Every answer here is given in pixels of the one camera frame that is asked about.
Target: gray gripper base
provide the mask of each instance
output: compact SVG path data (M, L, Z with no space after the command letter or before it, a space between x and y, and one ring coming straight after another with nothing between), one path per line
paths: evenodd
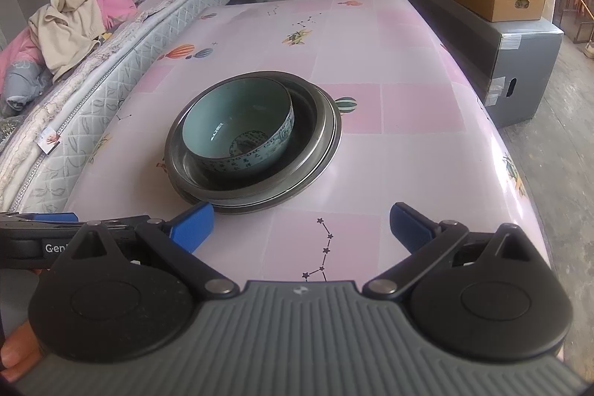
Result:
M154 353L119 364L49 355L17 387L26 396L564 396L586 384L554 357L489 365L450 355L397 304L350 282L251 282L204 304Z

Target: quilted mattress cover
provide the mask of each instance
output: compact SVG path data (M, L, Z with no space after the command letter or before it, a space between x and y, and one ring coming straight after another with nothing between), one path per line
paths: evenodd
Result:
M489 115L407 0L209 8L171 47L185 54L151 66L78 178L66 209L80 220L181 213L189 205L162 163L178 113L229 77L284 71L342 99L340 146L294 198L255 213L217 213L195 253L204 262L240 285L360 285L408 255L390 232L390 208L399 201L476 232L516 223L547 258L530 199Z
M101 48L34 109L0 156L0 211L60 211L88 157L132 88L205 8L230 0L146 0ZM50 126L61 142L36 144Z

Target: stainless steel plate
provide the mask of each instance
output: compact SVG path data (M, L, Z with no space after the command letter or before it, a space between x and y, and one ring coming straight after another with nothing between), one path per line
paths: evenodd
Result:
M314 181L336 152L341 135L340 113L324 91L288 73L256 72L237 78L247 76L269 76L283 83L291 93L295 126L289 147L277 163L248 179L224 179L197 166L182 142L181 128L194 103L222 83L212 86L182 110L165 145L169 179L190 203L207 200L224 213L252 212L276 205Z

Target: human hand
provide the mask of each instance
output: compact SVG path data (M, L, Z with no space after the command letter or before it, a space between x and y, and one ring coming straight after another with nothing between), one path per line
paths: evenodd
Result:
M52 143L57 142L60 139L60 135L58 135L57 133L52 133L51 135L49 135L46 138L46 143L48 145L51 145Z
M0 349L0 359L6 367L0 374L9 382L19 379L41 359L39 344L29 321L8 336Z

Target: metal screw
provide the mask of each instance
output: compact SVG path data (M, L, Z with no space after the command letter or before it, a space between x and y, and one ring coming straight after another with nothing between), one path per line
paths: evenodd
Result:
M204 287L213 294L229 294L235 285L229 279L211 279L204 284Z
M376 294L393 294L398 285L388 279L375 279L369 283L369 290Z

